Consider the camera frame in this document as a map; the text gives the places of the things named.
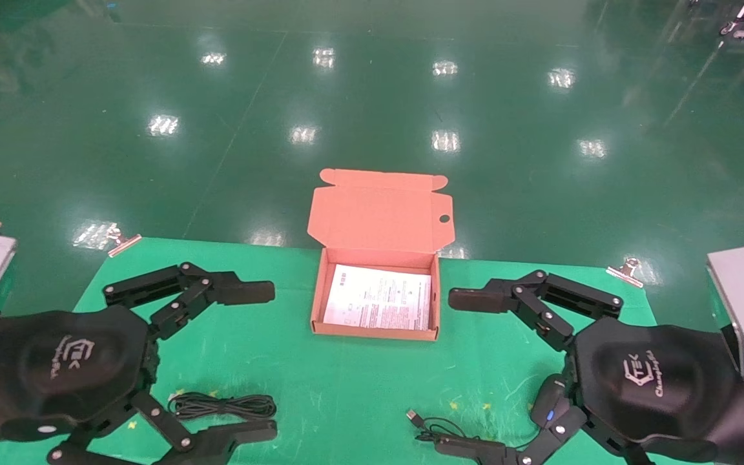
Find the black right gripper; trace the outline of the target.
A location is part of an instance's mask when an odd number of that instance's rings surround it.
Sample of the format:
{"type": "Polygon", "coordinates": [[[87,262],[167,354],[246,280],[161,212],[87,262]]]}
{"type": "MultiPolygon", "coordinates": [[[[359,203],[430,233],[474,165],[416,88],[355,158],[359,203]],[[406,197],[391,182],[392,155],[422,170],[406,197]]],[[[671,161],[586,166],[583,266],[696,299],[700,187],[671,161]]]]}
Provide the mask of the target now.
{"type": "Polygon", "coordinates": [[[626,464],[650,464],[641,446],[710,446],[709,435],[744,391],[723,339],[674,325],[617,320],[623,298],[534,270],[492,278],[481,289],[455,287],[454,310],[513,314],[553,350],[568,353],[571,407],[523,449],[502,442],[433,436],[435,450],[477,464],[544,464],[584,430],[626,464]],[[575,336],[550,304],[596,322],[575,336]]]}

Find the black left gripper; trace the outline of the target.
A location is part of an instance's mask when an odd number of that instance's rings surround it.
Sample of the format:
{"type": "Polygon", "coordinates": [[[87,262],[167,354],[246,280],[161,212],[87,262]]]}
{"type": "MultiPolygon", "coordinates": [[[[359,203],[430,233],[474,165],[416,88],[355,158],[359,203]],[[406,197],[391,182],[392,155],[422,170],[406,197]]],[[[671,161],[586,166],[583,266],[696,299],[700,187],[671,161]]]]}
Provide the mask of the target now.
{"type": "Polygon", "coordinates": [[[88,447],[107,418],[132,410],[171,446],[156,464],[227,464],[240,445],[275,439],[274,420],[190,433],[139,389],[150,340],[171,338],[213,304],[265,304],[275,295],[267,280],[243,282],[234,271],[183,262],[107,285],[109,308],[97,312],[0,318],[0,441],[70,435],[48,453],[50,464],[128,464],[88,447]],[[132,311],[162,298],[169,303],[148,323],[132,311]]]}

